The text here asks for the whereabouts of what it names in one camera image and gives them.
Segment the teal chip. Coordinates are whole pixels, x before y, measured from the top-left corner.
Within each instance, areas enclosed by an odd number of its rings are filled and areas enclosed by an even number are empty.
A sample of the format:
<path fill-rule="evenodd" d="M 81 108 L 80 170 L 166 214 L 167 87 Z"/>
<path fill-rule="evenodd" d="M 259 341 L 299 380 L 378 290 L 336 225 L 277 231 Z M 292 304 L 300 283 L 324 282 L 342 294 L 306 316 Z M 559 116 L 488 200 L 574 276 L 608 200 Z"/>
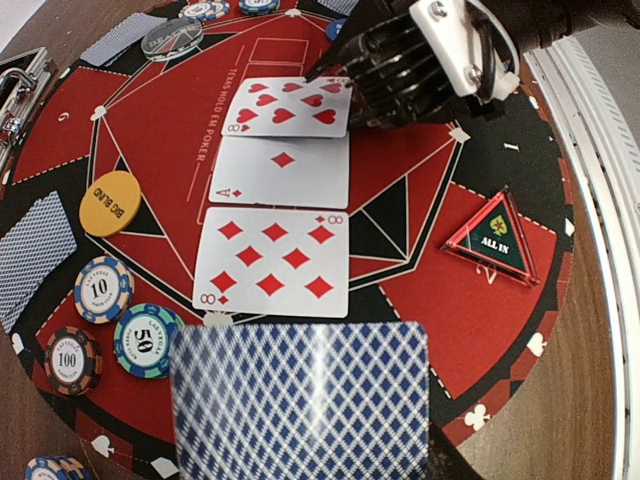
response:
<path fill-rule="evenodd" d="M 114 331 L 114 352 L 120 366 L 142 379 L 169 376 L 169 343 L 184 327 L 172 310 L 151 303 L 140 303 L 127 310 Z"/>

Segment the ace of diamonds card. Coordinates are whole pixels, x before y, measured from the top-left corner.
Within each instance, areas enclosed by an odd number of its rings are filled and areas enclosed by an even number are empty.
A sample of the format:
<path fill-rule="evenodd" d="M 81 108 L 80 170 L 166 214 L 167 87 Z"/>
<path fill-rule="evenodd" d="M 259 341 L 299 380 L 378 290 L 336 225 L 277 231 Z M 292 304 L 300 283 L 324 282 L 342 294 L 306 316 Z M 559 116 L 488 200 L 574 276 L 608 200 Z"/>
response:
<path fill-rule="evenodd" d="M 210 186 L 214 203 L 344 209 L 350 139 L 225 137 Z"/>

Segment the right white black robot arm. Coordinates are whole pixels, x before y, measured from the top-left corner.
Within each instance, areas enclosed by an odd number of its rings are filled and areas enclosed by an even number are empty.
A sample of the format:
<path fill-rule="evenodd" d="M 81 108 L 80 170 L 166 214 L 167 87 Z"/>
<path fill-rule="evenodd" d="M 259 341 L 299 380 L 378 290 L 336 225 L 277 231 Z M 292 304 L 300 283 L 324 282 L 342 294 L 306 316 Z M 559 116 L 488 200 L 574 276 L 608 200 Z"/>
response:
<path fill-rule="evenodd" d="M 492 119 L 520 84 L 524 53 L 596 25 L 637 28 L 638 2 L 360 1 L 305 78 L 347 77 L 352 128 Z"/>

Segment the light blue 10 chip stack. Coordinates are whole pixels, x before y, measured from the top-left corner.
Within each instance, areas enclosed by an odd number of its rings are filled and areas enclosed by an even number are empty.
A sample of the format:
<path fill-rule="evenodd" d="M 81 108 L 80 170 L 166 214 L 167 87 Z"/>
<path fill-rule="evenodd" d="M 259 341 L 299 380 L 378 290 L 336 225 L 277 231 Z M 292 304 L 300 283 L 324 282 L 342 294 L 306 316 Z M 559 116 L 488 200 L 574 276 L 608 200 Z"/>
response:
<path fill-rule="evenodd" d="M 26 480 L 91 480 L 89 470 L 69 455 L 41 456 L 31 459 L 26 466 Z"/>

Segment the eight of hearts card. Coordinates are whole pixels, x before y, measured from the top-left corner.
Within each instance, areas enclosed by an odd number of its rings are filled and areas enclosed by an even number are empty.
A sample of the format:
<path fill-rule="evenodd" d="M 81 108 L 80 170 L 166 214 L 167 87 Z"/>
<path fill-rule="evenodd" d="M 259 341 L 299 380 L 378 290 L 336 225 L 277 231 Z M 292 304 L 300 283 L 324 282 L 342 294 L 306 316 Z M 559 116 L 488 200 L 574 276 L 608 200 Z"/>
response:
<path fill-rule="evenodd" d="M 225 136 L 341 138 L 346 134 L 352 87 L 345 77 L 248 78 L 234 95 Z"/>

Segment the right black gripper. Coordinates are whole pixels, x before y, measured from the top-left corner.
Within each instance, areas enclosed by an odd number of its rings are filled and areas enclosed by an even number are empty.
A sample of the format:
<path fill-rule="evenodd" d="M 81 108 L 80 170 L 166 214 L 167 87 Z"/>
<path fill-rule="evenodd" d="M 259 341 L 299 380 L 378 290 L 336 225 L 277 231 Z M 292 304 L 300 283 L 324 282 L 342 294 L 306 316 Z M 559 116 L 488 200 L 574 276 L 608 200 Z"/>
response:
<path fill-rule="evenodd" d="M 360 1 L 329 50 L 310 68 L 312 81 L 333 69 L 353 86 L 348 127 L 398 129 L 462 115 L 493 120 L 500 102 L 458 97 L 409 14 L 408 1 Z"/>

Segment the blue checkered card deck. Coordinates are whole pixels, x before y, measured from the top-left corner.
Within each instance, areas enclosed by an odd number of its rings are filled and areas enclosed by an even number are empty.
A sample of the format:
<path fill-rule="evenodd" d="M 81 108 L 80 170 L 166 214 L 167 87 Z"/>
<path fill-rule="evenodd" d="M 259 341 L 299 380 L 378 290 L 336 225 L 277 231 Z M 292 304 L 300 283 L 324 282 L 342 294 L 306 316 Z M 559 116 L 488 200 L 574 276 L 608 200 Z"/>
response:
<path fill-rule="evenodd" d="M 413 322 L 187 327 L 170 350 L 185 479 L 422 479 L 427 336 Z"/>

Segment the card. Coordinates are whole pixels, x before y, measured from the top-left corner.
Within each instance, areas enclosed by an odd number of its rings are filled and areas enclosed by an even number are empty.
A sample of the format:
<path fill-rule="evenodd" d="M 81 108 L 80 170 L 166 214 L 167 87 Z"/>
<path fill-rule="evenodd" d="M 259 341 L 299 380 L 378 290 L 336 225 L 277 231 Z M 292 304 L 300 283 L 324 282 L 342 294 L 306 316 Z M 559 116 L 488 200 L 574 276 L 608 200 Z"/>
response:
<path fill-rule="evenodd" d="M 1 324 L 10 332 L 46 276 L 77 249 L 56 191 L 34 202 L 1 239 Z"/>
<path fill-rule="evenodd" d="M 95 67 L 108 65 L 149 31 L 166 21 L 164 17 L 133 13 L 86 49 L 80 59 Z"/>
<path fill-rule="evenodd" d="M 318 3 L 341 15 L 350 15 L 359 0 L 318 0 Z"/>

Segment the red chip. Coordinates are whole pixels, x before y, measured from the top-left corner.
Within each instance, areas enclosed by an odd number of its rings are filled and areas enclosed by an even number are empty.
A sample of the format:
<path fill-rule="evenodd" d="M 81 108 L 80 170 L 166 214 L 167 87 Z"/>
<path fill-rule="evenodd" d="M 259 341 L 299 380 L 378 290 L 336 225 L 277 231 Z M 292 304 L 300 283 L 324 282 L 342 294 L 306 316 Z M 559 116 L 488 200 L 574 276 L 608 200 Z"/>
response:
<path fill-rule="evenodd" d="M 44 367 L 58 393 L 80 396 L 98 385 L 103 371 L 103 355 L 99 343 L 88 332 L 64 327 L 49 338 Z"/>

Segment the eight of diamonds card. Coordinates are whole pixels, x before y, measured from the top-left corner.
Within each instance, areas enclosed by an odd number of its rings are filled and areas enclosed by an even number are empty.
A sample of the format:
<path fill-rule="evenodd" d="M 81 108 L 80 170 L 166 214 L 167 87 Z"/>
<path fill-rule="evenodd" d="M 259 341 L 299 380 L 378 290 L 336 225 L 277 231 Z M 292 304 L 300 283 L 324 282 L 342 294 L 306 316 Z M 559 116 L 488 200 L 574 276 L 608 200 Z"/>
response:
<path fill-rule="evenodd" d="M 211 207 L 192 304 L 234 313 L 343 318 L 349 217 L 319 210 Z"/>

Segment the black triangle marker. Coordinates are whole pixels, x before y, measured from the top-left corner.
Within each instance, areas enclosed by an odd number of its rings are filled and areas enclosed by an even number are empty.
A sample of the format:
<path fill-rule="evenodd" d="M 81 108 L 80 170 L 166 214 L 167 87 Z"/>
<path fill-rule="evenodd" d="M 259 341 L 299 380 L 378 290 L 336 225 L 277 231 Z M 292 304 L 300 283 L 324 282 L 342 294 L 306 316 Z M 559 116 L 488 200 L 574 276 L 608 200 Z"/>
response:
<path fill-rule="evenodd" d="M 540 282 L 514 197 L 507 186 L 459 227 L 441 250 L 528 287 Z"/>

